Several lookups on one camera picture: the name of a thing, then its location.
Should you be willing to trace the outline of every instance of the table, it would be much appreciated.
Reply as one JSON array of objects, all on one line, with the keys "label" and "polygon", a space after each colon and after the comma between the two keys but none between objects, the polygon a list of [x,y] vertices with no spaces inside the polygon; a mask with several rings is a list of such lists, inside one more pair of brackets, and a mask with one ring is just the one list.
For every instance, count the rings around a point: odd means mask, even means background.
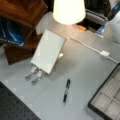
[{"label": "table", "polygon": [[[53,27],[51,31],[66,37],[63,28],[55,31]],[[72,37],[100,51],[110,51],[111,57],[120,61],[119,45],[90,31],[77,31]],[[9,66],[3,47],[0,47],[0,80],[42,120],[93,120],[88,115],[87,104],[116,64],[74,40],[66,41],[62,53],[64,56],[52,73],[33,86],[24,78],[30,72],[31,59]],[[63,107],[68,78],[71,86],[67,103]]]}]

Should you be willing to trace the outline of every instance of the lamp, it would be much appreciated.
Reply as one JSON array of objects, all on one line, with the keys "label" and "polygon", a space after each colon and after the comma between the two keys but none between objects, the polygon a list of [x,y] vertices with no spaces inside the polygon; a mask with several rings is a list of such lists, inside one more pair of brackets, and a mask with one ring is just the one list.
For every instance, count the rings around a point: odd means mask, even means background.
[{"label": "lamp", "polygon": [[85,17],[84,0],[54,0],[54,19],[68,27],[68,38],[72,31],[72,24],[82,21]]}]

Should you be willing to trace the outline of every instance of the pen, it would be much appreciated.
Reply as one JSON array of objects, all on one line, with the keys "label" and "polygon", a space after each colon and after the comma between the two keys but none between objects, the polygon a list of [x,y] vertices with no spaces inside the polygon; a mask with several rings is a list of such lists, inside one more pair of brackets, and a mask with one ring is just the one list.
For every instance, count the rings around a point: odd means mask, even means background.
[{"label": "pen", "polygon": [[66,90],[65,90],[64,98],[63,98],[63,106],[65,106],[66,104],[69,87],[70,87],[70,79],[68,79],[66,83]]}]

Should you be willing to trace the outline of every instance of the tray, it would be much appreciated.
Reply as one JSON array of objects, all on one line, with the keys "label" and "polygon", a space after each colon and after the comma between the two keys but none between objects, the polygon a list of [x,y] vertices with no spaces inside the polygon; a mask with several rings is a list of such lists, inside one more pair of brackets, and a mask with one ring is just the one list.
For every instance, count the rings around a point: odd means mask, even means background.
[{"label": "tray", "polygon": [[105,120],[120,120],[120,64],[100,86],[88,107]]}]

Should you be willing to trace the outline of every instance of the cable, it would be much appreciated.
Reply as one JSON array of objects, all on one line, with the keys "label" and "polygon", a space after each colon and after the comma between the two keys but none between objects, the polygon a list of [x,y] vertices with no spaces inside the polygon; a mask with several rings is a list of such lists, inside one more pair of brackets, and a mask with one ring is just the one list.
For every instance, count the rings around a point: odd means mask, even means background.
[{"label": "cable", "polygon": [[72,38],[72,37],[70,37],[70,38],[71,38],[72,40],[75,40],[75,41],[81,43],[83,46],[91,49],[92,51],[94,51],[94,52],[96,52],[96,53],[99,53],[100,56],[102,56],[102,57],[104,57],[104,58],[106,58],[106,59],[109,59],[109,60],[115,62],[116,64],[119,63],[118,61],[116,61],[115,59],[113,59],[113,58],[110,57],[110,53],[109,53],[109,52],[104,51],[104,50],[100,52],[100,51],[96,50],[95,48],[92,48],[92,47],[90,47],[89,45],[86,45],[85,43],[83,43],[82,41],[80,41],[80,40],[78,40],[78,39],[76,39],[76,38]]}]

